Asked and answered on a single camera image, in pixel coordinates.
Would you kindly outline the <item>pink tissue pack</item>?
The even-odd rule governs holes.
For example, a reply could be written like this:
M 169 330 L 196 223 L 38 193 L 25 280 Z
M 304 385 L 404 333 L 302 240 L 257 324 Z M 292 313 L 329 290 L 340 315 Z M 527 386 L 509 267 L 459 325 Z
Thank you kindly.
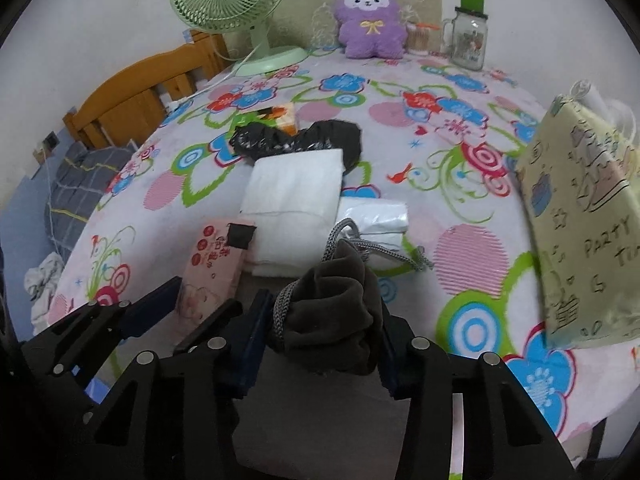
M 177 330 L 188 336 L 235 296 L 256 226 L 235 219 L 208 220 L 198 233 L 182 274 Z

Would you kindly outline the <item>dark drawstring pouch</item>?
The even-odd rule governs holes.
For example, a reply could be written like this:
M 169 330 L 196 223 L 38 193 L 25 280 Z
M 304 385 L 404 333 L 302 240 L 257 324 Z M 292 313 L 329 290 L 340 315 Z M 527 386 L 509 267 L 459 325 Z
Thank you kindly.
M 370 255 L 400 261 L 415 271 L 433 266 L 422 255 L 407 256 L 365 240 L 351 218 L 337 222 L 320 262 L 277 296 L 274 351 L 315 373 L 371 374 L 382 333 L 383 300 L 378 278 L 367 266 Z

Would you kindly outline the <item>white cloth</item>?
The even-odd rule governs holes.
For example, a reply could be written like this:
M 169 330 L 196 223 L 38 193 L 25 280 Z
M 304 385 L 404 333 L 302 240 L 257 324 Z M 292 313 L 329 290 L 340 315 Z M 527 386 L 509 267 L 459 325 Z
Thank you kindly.
M 50 252 L 39 266 L 27 270 L 24 289 L 32 302 L 30 320 L 34 336 L 47 327 L 47 318 L 65 263 L 57 252 Z
M 240 218 L 256 231 L 245 269 L 261 278 L 299 278 L 322 259 L 343 183 L 339 148 L 255 162 Z

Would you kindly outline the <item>white plastic tissue pack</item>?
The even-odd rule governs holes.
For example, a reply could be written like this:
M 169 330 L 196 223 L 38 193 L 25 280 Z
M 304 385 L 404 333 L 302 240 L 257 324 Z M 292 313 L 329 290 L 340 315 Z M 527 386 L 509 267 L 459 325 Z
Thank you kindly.
M 409 229 L 408 206 L 397 200 L 343 196 L 335 222 L 345 218 L 356 224 L 360 240 L 379 244 L 394 255 L 407 255 L 402 239 Z

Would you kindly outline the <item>black plastic bag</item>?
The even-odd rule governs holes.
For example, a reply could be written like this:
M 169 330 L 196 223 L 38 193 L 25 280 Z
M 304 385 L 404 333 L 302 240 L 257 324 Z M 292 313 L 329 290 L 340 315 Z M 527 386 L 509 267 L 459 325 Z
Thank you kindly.
M 293 153 L 341 150 L 344 174 L 356 168 L 362 153 L 361 129 L 353 122 L 330 119 L 314 122 L 290 136 L 283 130 L 250 122 L 238 127 L 229 141 L 233 153 L 256 160 Z

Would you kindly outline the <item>green orange tissue pack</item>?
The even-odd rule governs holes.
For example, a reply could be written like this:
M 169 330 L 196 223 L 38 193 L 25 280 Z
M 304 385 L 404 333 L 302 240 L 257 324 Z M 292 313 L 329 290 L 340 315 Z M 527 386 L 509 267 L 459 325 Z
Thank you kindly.
M 295 136 L 298 131 L 295 107 L 293 103 L 284 103 L 261 108 L 256 112 L 256 114 L 258 122 L 277 128 L 289 136 Z

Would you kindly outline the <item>white crumpled cloth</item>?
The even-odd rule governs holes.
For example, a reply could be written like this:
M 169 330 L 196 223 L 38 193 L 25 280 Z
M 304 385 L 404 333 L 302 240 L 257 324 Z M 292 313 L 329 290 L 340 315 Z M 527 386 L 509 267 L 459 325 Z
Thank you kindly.
M 24 289 L 32 302 L 30 320 L 34 336 L 47 327 L 47 318 L 65 263 L 57 252 L 50 252 L 39 266 L 27 270 Z

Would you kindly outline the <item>grey plaid bedding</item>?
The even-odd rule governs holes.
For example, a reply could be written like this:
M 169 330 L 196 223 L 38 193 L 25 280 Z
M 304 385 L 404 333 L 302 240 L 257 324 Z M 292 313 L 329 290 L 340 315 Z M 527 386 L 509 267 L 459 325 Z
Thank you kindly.
M 47 238 L 62 260 L 70 258 L 96 205 L 116 174 L 129 162 L 134 150 L 88 150 L 74 142 L 55 171 L 46 206 Z

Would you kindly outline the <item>wooden bed headboard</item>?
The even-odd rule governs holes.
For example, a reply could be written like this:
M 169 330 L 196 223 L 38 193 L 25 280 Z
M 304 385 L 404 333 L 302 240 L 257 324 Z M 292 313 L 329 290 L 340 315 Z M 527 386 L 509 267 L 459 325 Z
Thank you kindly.
M 210 79 L 230 65 L 224 37 L 191 29 L 191 41 L 134 63 L 94 90 L 63 117 L 76 141 L 90 150 L 142 144 L 168 117 L 160 96 L 178 101 L 196 91 L 194 76 Z

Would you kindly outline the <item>yellow cartoon storage box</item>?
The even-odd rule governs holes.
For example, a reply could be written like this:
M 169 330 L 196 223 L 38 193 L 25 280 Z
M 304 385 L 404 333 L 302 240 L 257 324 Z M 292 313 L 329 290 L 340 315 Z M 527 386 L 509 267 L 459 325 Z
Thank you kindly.
M 550 348 L 639 336 L 639 150 L 557 96 L 516 163 Z

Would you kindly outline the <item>floral tablecloth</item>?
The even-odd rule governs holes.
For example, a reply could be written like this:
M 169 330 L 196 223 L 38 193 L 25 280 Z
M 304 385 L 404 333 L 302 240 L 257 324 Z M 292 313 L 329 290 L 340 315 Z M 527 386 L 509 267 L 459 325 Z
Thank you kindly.
M 179 275 L 210 218 L 241 208 L 250 164 L 232 129 L 292 104 L 296 122 L 353 122 L 358 165 L 342 191 L 405 203 L 401 245 L 430 272 L 374 265 L 390 310 L 462 356 L 500 354 L 550 427 L 569 439 L 614 413 L 638 388 L 639 346 L 544 346 L 536 259 L 513 172 L 544 109 L 498 70 L 469 74 L 442 58 L 350 60 L 337 50 L 254 77 L 219 78 L 183 102 L 108 182 L 66 263 L 45 328 L 94 299 L 135 300 Z

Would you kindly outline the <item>white standing fan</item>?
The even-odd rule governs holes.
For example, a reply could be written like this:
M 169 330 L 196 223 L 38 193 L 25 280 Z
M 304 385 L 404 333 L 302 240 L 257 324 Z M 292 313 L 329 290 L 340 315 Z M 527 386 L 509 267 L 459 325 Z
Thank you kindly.
M 631 144 L 639 145 L 637 118 L 627 104 L 605 99 L 588 79 L 575 81 L 570 87 L 570 97 L 614 126 Z

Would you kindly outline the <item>green desk fan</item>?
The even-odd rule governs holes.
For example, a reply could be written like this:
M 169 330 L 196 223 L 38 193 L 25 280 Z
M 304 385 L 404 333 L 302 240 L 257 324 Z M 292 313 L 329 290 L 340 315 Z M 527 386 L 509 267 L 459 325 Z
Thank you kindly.
M 268 40 L 268 18 L 282 0 L 170 0 L 171 7 L 184 24 L 223 35 L 242 32 L 250 35 L 250 53 L 234 66 L 239 76 L 255 76 L 283 70 L 306 60 L 301 47 L 273 48 Z

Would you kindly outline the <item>glass mason jar mug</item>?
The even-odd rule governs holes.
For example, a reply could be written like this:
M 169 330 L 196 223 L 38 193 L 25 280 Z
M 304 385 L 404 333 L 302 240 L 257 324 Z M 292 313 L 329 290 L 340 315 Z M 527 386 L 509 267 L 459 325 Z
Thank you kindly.
M 456 6 L 454 10 L 454 18 L 442 21 L 442 28 L 451 26 L 450 40 L 444 43 L 445 49 L 454 65 L 479 72 L 485 62 L 488 15 L 463 6 Z

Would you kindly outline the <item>toothpick jar orange lid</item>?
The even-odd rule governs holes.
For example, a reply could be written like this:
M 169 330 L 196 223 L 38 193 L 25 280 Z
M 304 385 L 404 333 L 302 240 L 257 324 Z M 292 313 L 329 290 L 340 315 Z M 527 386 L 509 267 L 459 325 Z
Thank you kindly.
M 432 37 L 436 37 L 440 26 L 432 23 L 407 22 L 406 50 L 414 55 L 427 55 L 431 51 Z

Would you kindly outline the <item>purple plush toy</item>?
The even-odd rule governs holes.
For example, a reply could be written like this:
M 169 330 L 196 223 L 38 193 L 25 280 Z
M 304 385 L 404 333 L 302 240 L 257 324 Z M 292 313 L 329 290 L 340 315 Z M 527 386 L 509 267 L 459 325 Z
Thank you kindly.
M 396 0 L 335 0 L 334 16 L 346 58 L 404 56 L 408 32 Z

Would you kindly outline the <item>green cup on jar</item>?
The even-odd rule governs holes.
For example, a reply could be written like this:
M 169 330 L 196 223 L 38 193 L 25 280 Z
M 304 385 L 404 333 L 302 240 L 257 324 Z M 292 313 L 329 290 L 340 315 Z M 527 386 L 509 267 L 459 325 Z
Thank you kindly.
M 483 13 L 485 0 L 460 0 L 460 8 L 475 13 Z

